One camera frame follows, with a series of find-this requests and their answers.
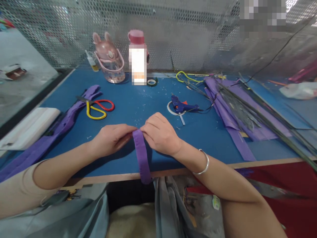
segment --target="black tape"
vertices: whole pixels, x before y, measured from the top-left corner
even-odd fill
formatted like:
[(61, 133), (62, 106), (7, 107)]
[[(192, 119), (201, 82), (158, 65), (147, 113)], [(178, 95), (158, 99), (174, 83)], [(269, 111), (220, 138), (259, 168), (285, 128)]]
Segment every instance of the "black tape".
[(148, 79), (146, 81), (146, 85), (149, 86), (149, 87), (154, 87), (158, 84), (158, 78), (156, 77), (155, 79)]

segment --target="scissor handle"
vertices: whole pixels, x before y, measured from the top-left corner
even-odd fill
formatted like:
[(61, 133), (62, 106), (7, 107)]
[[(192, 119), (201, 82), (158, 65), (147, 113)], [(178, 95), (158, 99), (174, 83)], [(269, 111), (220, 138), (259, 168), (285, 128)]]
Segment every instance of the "scissor handle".
[[(93, 106), (90, 106), (89, 102), (86, 102), (86, 105), (87, 105), (87, 116), (93, 120), (101, 120), (101, 119), (104, 119), (106, 116), (107, 116), (107, 113), (105, 113), (104, 111), (100, 110), (100, 109), (97, 109)], [(90, 115), (90, 109), (93, 109), (93, 110), (96, 110), (98, 112), (101, 112), (103, 114), (103, 116), (101, 117), (93, 117), (92, 115)]]
[[(112, 105), (111, 108), (105, 108), (103, 105), (101, 105), (100, 102), (103, 102), (103, 101), (111, 103), (111, 105)], [(94, 103), (98, 104), (98, 105), (99, 105), (102, 109), (104, 109), (105, 111), (113, 111), (113, 110), (115, 109), (114, 103), (111, 102), (110, 100), (101, 99), (101, 100), (96, 100), (96, 101), (94, 101)]]

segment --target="hand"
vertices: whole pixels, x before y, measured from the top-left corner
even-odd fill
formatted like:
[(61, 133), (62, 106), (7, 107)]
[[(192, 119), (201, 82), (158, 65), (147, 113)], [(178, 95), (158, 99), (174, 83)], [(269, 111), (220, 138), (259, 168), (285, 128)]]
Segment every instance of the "hand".
[(132, 132), (135, 130), (136, 127), (127, 124), (104, 126), (96, 137), (87, 143), (89, 155), (99, 159), (117, 152), (132, 138)]
[(181, 150), (182, 140), (168, 120), (159, 112), (147, 119), (140, 130), (150, 147), (160, 153), (174, 156)]

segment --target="white plastic bag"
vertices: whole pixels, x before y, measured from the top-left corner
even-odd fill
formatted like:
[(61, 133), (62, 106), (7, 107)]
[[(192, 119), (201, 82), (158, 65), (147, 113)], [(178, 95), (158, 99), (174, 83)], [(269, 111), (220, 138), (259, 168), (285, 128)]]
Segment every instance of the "white plastic bag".
[(317, 97), (317, 82), (302, 82), (289, 84), (280, 88), (280, 92), (287, 98), (312, 99)]

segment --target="red and yellow scissors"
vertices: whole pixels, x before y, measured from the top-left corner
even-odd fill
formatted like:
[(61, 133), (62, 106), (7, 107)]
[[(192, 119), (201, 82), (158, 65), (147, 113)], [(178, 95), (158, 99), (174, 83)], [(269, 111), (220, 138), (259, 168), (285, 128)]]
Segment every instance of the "red and yellow scissors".
[[(101, 119), (104, 119), (106, 116), (107, 116), (107, 113), (98, 109), (98, 108), (95, 108), (93, 107), (92, 105), (93, 104), (98, 104), (102, 109), (104, 109), (105, 111), (113, 111), (115, 109), (115, 105), (113, 102), (111, 102), (110, 100), (104, 100), (104, 99), (101, 99), (101, 100), (96, 100), (96, 101), (90, 101), (89, 99), (86, 99), (86, 98), (83, 98), (81, 96), (76, 96), (76, 98), (82, 102), (85, 102), (86, 105), (87, 105), (87, 111), (86, 111), (86, 114), (89, 118), (93, 119), (93, 120), (101, 120)], [(101, 102), (109, 102), (112, 107), (111, 108), (105, 108)], [(93, 117), (92, 115), (90, 115), (90, 109), (93, 109), (95, 111), (98, 111), (98, 112), (101, 112), (103, 115), (101, 117)]]

